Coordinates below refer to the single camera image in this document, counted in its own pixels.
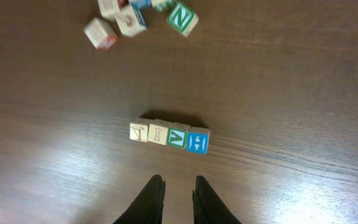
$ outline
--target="letter block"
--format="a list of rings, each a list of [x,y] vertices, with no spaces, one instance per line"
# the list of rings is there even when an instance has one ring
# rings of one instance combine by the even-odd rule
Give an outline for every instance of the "letter block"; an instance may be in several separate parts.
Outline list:
[[[174,122],[169,126],[167,145],[177,147],[179,149],[186,148],[187,135],[191,126]]]
[[[103,18],[115,21],[115,15],[128,4],[128,0],[98,0],[98,3]]]
[[[168,129],[171,122],[155,119],[149,126],[149,138],[150,142],[157,144],[167,145]]]
[[[107,50],[118,41],[116,33],[109,24],[98,18],[94,18],[84,28],[84,32],[97,49]]]
[[[129,3],[135,5],[139,9],[143,9],[152,5],[151,0],[129,0]]]
[[[196,128],[190,129],[187,136],[187,151],[206,154],[208,151],[209,129]]]
[[[129,124],[129,138],[135,141],[147,142],[149,135],[149,124],[153,120],[139,118]]]
[[[185,37],[188,37],[198,22],[198,16],[189,7],[179,2],[167,17],[167,22]]]
[[[139,8],[133,4],[123,7],[116,14],[116,19],[121,33],[127,37],[133,37],[147,29]]]

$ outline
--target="row of blocks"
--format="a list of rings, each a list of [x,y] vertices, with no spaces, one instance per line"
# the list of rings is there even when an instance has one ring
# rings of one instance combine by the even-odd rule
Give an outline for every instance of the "row of blocks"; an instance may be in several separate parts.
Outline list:
[[[100,12],[108,21],[117,21],[121,33],[133,37],[147,29],[140,9],[152,6],[157,11],[171,11],[167,22],[187,37],[198,23],[198,16],[189,7],[177,0],[98,0]],[[84,29],[85,34],[97,49],[108,49],[118,37],[110,25],[94,18]]]
[[[200,154],[206,154],[208,151],[210,133],[208,128],[144,118],[131,122],[129,127],[131,140],[154,142]]]

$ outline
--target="scattered block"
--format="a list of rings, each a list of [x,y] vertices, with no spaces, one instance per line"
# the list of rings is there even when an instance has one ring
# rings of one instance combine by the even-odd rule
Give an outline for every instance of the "scattered block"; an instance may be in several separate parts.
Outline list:
[[[138,7],[128,4],[116,14],[118,26],[123,35],[133,37],[146,30],[146,23]]]
[[[149,136],[149,124],[153,120],[139,118],[129,124],[129,138],[135,141],[147,142]]]
[[[173,9],[177,2],[177,0],[152,0],[152,5],[158,12],[163,12]]]
[[[179,33],[188,37],[198,22],[196,12],[179,2],[167,17],[167,22]]]
[[[84,32],[97,49],[107,50],[118,41],[118,37],[110,25],[98,18],[94,18],[84,28]]]
[[[190,128],[191,126],[187,124],[172,123],[168,129],[167,145],[185,149]]]
[[[143,9],[152,5],[151,0],[129,0],[129,3],[133,4],[138,9]]]
[[[168,129],[171,122],[155,119],[149,126],[149,138],[150,142],[157,144],[167,145]]]
[[[187,135],[187,151],[206,154],[208,151],[209,129],[191,128]]]
[[[110,21],[115,21],[115,15],[128,4],[128,0],[98,0],[98,2],[103,18]]]

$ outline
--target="wooden block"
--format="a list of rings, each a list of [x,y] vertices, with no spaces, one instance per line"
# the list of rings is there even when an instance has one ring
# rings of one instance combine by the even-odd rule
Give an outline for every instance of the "wooden block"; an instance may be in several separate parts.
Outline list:
[[[149,141],[167,145],[168,129],[171,122],[155,119],[149,126]]]
[[[135,141],[147,142],[149,135],[149,124],[153,120],[139,118],[129,124],[129,138]]]
[[[146,30],[146,23],[143,20],[139,8],[128,4],[116,14],[118,26],[123,35],[133,37]]]
[[[163,12],[172,10],[176,6],[177,2],[177,0],[152,0],[152,5],[158,12]]]
[[[187,135],[191,126],[174,122],[169,126],[167,145],[179,149],[186,148]]]
[[[167,17],[167,22],[185,37],[188,37],[198,22],[196,12],[179,2]]]
[[[118,41],[118,37],[110,25],[98,18],[94,18],[84,28],[84,32],[97,49],[107,50]]]
[[[121,8],[128,5],[128,0],[98,0],[98,2],[100,13],[109,21],[115,21],[115,15],[120,12]]]
[[[143,9],[152,5],[151,0],[129,0],[129,3],[133,4],[139,9]]]
[[[208,128],[191,128],[187,135],[187,151],[206,154],[208,151],[209,133]]]

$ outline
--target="toy block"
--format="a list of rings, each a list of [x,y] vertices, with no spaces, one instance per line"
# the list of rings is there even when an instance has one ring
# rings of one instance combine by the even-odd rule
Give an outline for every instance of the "toy block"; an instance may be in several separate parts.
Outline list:
[[[149,6],[152,5],[151,0],[129,0],[129,3],[133,4],[138,9],[144,9],[144,8],[149,7]]]
[[[128,0],[98,0],[98,2],[100,13],[109,21],[115,21],[115,15],[120,12],[121,8],[128,5]]]
[[[129,4],[116,14],[118,26],[123,35],[133,37],[146,30],[146,23],[138,7]]]
[[[149,126],[149,138],[150,142],[158,143],[161,145],[167,145],[168,129],[171,122],[155,119]]]
[[[198,22],[196,12],[179,2],[167,17],[167,22],[179,33],[188,37]]]
[[[98,18],[94,18],[84,28],[84,32],[97,49],[107,50],[118,41],[118,37],[110,25]]]
[[[153,120],[139,118],[129,124],[129,138],[135,141],[148,142],[149,124]]]
[[[186,148],[187,135],[191,126],[174,122],[169,126],[167,145],[177,147],[179,149]]]
[[[163,12],[166,10],[172,10],[176,6],[177,2],[177,0],[152,0],[152,5],[158,12]]]
[[[209,142],[208,128],[191,128],[187,135],[187,151],[206,154]]]

